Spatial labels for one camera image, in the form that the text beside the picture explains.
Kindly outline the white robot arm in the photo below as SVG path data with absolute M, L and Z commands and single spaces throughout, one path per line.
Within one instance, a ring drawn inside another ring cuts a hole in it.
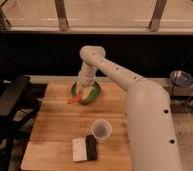
M 101 46 L 83 46 L 79 54 L 83 87 L 100 70 L 126 91 L 132 171 L 183 171 L 168 92 L 159 83 L 108 60 Z

